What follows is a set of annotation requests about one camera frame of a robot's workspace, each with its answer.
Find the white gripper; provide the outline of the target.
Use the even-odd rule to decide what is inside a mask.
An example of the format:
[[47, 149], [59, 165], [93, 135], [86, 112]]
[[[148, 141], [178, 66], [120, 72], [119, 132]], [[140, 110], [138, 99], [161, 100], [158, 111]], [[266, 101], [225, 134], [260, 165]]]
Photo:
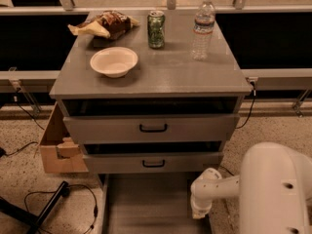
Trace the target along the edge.
[[204, 218], [212, 208], [218, 181], [222, 175], [214, 168], [204, 170], [191, 184], [190, 206], [194, 219]]

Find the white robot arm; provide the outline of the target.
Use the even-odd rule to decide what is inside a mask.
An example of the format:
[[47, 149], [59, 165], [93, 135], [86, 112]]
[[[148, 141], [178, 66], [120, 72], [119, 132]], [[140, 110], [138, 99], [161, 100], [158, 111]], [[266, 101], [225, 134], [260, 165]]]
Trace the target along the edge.
[[237, 197], [240, 234], [311, 234], [312, 159], [285, 145], [258, 143], [246, 152], [238, 175], [224, 178], [208, 168], [190, 191], [195, 219], [209, 213], [213, 200]]

